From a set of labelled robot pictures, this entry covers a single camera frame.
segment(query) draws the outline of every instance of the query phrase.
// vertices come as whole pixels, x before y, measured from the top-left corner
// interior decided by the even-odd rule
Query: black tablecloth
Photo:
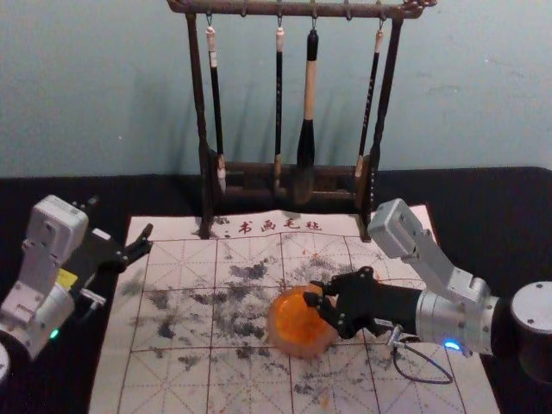
[[[15,280],[21,241],[33,204],[47,194],[65,200],[101,198],[93,224],[124,240],[133,215],[199,215],[194,177],[116,177],[0,180],[0,298]],[[490,168],[383,172],[377,203],[403,198],[427,204],[445,254],[485,279],[497,296],[511,296],[536,280],[552,279],[552,172],[540,168]],[[268,199],[228,200],[221,214],[273,208]],[[303,212],[354,212],[351,204],[308,204]],[[100,274],[93,286],[112,298],[116,278]],[[37,361],[0,395],[0,412],[87,411],[109,306],[83,328],[69,324]],[[516,361],[483,358],[502,412],[552,412],[552,387],[528,379]]]

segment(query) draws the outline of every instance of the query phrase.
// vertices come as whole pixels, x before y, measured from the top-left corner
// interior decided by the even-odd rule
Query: blue wall
[[[551,16],[551,2],[463,0],[405,22],[381,168],[552,168]],[[269,161],[276,18],[214,16],[213,25],[227,159]],[[284,18],[286,162],[303,115],[310,25]],[[200,16],[214,144],[205,26]],[[352,165],[377,22],[319,19],[317,28],[317,162]],[[185,18],[163,0],[3,2],[0,176],[197,173],[197,142]]]

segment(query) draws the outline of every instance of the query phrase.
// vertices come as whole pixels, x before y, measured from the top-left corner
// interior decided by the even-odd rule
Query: brush tip
[[[298,169],[293,180],[293,201],[299,205],[308,203],[313,188],[314,172],[312,168]]]

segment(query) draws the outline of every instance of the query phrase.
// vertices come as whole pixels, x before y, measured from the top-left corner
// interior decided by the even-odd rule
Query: cable
[[[445,377],[447,377],[447,379],[443,380],[443,381],[436,380],[436,379],[423,379],[423,378],[412,377],[408,373],[405,373],[402,369],[400,369],[398,367],[398,363],[397,363],[397,353],[398,352],[397,352],[397,348],[394,348],[393,351],[392,351],[393,365],[395,366],[395,369],[397,370],[398,373],[400,373],[407,380],[410,380],[410,381],[413,381],[413,382],[420,382],[420,383],[423,383],[423,384],[434,384],[434,385],[440,385],[440,386],[445,386],[447,384],[452,384],[453,377],[450,373],[448,373],[445,370],[445,368],[441,367],[439,364],[437,364],[435,361],[433,361],[429,356],[422,354],[417,349],[414,349],[413,347],[409,347],[406,344],[407,342],[420,342],[419,338],[416,338],[416,337],[413,337],[413,336],[407,336],[406,338],[403,338],[400,341],[405,345],[406,350],[418,355],[420,358],[423,358],[424,360],[429,362],[431,365],[433,365],[435,368],[437,368],[439,371],[441,371],[445,375]]]

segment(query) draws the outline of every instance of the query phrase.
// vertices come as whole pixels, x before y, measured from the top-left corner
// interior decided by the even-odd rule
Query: paper
[[[425,207],[413,210],[431,229]],[[386,338],[366,330],[310,361],[271,346],[268,307],[287,287],[371,266],[382,283],[424,288],[408,265],[361,241],[355,216],[220,216],[211,240],[199,240],[194,217],[138,216],[128,240],[148,223],[154,246],[119,277],[91,412],[499,412],[477,355],[416,345],[455,376],[437,386],[401,377]],[[405,372],[443,379],[402,355]]]

